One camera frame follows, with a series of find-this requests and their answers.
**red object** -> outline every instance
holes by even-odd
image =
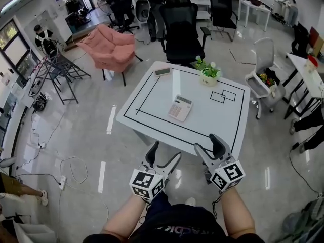
[[[318,67],[318,62],[313,56],[308,55],[308,59],[314,64],[315,67]]]

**window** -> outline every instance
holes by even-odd
[[[18,33],[13,22],[8,23],[1,31],[0,31],[0,48],[3,49],[8,42]]]
[[[24,87],[39,60],[14,21],[10,21],[0,30],[0,53],[10,68],[18,74],[18,84]]]

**power strip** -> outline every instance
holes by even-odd
[[[60,189],[63,191],[65,188],[65,184],[66,184],[66,176],[61,176],[61,181],[60,181]]]

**black pants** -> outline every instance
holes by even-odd
[[[294,124],[295,131],[302,131],[311,127],[317,127],[324,124],[321,106],[318,107],[312,114],[302,118]],[[305,142],[305,150],[314,149],[324,141],[324,126],[307,142]]]

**potted plant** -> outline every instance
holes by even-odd
[[[207,64],[200,56],[197,56],[196,60],[196,68],[200,70],[200,82],[205,86],[214,86],[217,78],[221,76],[221,70],[216,68],[214,62]]]

